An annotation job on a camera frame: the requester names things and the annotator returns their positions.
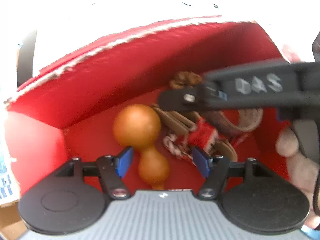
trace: gray ribbed surface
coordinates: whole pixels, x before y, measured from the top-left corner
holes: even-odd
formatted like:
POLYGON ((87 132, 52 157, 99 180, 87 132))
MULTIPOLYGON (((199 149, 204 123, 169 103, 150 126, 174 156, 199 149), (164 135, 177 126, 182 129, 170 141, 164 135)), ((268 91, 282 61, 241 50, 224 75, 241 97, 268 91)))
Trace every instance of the gray ribbed surface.
POLYGON ((279 236, 261 236, 231 224, 217 204, 201 201, 190 191, 137 191, 125 201, 113 201, 94 225, 66 236, 28 231, 21 240, 303 240, 300 230, 279 236))

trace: brown cardboard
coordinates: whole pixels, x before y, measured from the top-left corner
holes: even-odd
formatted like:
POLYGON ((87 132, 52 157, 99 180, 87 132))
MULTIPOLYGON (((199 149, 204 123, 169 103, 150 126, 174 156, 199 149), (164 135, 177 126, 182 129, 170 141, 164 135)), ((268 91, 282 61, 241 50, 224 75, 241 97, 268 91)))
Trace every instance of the brown cardboard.
POLYGON ((26 230, 16 203, 0 208, 0 236, 4 240, 16 240, 26 230))

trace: gray gripper part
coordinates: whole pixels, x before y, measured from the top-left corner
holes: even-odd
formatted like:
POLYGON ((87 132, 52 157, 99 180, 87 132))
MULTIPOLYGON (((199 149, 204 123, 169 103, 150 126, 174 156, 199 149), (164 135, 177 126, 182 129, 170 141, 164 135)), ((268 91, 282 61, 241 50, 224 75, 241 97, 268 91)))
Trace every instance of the gray gripper part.
POLYGON ((301 153, 315 163, 319 163, 320 147, 316 122, 297 119, 292 122, 292 130, 298 138, 301 153))
POLYGON ((231 222, 212 201, 196 199, 191 191, 137 191, 113 201, 92 226, 64 236, 26 232, 20 240, 306 240, 296 230, 277 236, 247 232, 231 222))

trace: white torn edge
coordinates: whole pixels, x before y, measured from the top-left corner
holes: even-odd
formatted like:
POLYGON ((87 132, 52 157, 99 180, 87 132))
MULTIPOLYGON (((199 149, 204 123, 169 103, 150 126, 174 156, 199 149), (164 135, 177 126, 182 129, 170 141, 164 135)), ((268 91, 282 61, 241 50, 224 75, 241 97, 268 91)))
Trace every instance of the white torn edge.
POLYGON ((178 27, 183 27, 183 26, 188 26, 188 25, 200 25, 200 24, 207 24, 207 23, 227 23, 227 22, 234 22, 234 23, 240 23, 240 22, 252 22, 252 23, 257 23, 254 20, 248 20, 244 18, 232 18, 232 17, 209 17, 209 18, 192 18, 188 20, 183 20, 183 21, 178 21, 174 23, 169 23, 161 26, 157 26, 154 28, 150 28, 148 30, 145 30, 143 32, 134 34, 134 35, 129 35, 123 39, 117 39, 113 42, 110 42, 104 46, 100 46, 98 48, 95 48, 85 54, 80 55, 79 57, 73 59, 72 61, 62 65, 61 67, 57 68, 56 70, 40 77, 37 79, 35 82, 29 84, 25 88, 23 88, 20 91, 15 92, 12 97, 4 101, 4 106, 6 109, 8 109, 11 105, 11 103, 17 101, 19 97, 22 95, 28 93, 29 91, 35 89, 36 87, 41 86, 42 84, 52 80, 56 79, 61 76, 62 73, 64 73, 67 70, 72 70, 74 66, 77 64, 83 62, 86 60, 88 57, 95 56, 96 54, 106 50, 106 49, 112 49, 113 47, 123 44, 123 43, 128 43, 132 40, 138 39, 138 38, 143 38, 147 35, 154 34, 160 31, 166 31, 172 28, 178 28, 178 27))

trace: black circular disc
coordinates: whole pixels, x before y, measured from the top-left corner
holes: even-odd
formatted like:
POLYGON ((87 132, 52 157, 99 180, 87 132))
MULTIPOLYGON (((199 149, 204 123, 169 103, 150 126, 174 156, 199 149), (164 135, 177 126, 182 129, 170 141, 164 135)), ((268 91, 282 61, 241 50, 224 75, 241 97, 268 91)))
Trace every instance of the black circular disc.
POLYGON ((301 228, 310 206, 306 196, 288 182, 258 177, 231 188, 222 207, 235 225, 260 234, 277 234, 301 228))
POLYGON ((39 183, 19 202, 19 213, 34 231, 60 235, 96 222, 105 210, 103 194, 83 182, 39 183))

